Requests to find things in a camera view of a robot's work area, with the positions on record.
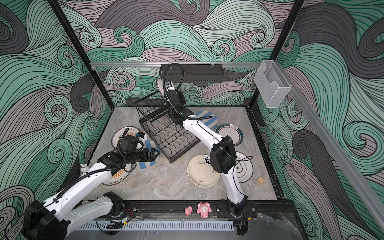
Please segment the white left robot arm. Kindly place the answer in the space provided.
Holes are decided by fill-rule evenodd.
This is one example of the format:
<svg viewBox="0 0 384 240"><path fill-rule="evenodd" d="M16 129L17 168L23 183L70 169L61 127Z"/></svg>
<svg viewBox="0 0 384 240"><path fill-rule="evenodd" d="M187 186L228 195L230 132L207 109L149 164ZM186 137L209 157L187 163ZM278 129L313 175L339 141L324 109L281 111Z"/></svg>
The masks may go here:
<svg viewBox="0 0 384 240"><path fill-rule="evenodd" d="M113 192L81 207L77 204L128 164L153 162L159 155L157 148L146 148L137 136L121 137L116 148L101 156L85 175L42 203L34 201L27 206L23 236L28 240L63 240L100 216L119 217L123 213L123 199Z"/></svg>

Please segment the white green line plate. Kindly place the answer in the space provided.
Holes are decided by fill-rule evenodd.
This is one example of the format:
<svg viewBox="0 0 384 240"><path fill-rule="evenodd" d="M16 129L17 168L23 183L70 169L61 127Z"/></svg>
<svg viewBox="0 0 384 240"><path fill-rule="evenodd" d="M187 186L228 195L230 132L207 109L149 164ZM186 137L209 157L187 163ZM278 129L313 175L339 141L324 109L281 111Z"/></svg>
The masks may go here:
<svg viewBox="0 0 384 240"><path fill-rule="evenodd" d="M249 181L254 173L254 167L251 162L253 158L244 155L241 152L236 152L237 155L237 165L236 165L236 174L239 180L239 183L245 183Z"/></svg>

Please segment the red character pattern plate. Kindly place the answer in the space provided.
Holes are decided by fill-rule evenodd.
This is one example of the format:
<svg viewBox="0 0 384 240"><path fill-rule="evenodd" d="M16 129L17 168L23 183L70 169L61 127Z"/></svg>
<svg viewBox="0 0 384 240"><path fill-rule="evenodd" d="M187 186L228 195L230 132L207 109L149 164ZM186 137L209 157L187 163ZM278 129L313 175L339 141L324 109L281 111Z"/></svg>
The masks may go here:
<svg viewBox="0 0 384 240"><path fill-rule="evenodd" d="M157 84L158 90L161 93L162 97L164 99L167 99L166 95L165 95L165 82L163 81L163 79L161 79L161 78L157 79L156 84Z"/></svg>

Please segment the cream floral plate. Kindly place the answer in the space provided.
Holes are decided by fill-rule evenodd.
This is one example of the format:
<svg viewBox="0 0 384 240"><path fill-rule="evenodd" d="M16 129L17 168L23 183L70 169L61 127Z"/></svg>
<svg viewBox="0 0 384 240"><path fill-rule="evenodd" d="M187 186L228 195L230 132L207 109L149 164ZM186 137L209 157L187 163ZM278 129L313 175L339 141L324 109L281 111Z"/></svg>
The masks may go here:
<svg viewBox="0 0 384 240"><path fill-rule="evenodd" d="M221 175L217 173L210 164L208 155L197 155L188 164L187 173L190 181L200 188L214 186Z"/></svg>

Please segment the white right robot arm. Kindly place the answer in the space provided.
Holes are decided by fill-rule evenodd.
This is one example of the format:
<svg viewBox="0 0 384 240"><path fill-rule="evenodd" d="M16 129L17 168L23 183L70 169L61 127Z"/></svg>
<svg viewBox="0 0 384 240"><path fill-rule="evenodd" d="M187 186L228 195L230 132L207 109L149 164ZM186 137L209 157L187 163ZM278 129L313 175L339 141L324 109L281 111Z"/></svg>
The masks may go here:
<svg viewBox="0 0 384 240"><path fill-rule="evenodd" d="M233 140L229 136L221 136L207 127L202 120L211 117L196 117L196 115L183 106L183 94L174 87L172 81L162 80L159 87L169 107L170 118L176 125L195 135L210 151L210 164L221 174L226 191L229 212L235 218L245 214L248 196L243 193L236 165L239 162Z"/></svg>

